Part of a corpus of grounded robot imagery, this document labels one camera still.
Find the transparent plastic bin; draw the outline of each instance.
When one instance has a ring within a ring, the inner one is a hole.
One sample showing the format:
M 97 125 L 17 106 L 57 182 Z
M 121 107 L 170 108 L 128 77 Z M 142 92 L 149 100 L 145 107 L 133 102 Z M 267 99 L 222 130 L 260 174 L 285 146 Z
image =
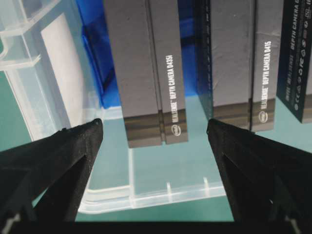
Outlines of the transparent plastic bin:
M 32 140 L 101 118 L 104 140 L 80 212 L 142 208 L 225 195 L 198 97 L 186 98 L 189 141 L 129 149 L 120 107 L 104 110 L 93 85 L 74 0 L 4 0 L 0 70 Z

